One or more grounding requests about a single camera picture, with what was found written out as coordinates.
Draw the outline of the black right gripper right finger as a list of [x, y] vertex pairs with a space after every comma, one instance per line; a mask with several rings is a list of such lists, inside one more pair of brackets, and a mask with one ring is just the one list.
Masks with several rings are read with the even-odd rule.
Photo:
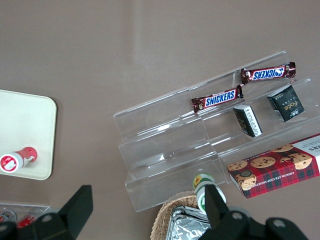
[[205, 211], [211, 228], [201, 240], [251, 240], [250, 219], [239, 211], [230, 210], [215, 185], [205, 186]]

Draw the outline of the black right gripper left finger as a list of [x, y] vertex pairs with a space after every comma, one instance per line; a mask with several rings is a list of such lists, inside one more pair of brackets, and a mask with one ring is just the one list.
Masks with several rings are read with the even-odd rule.
[[75, 240], [92, 212], [92, 186], [82, 185], [57, 213], [47, 213], [32, 224], [34, 239]]

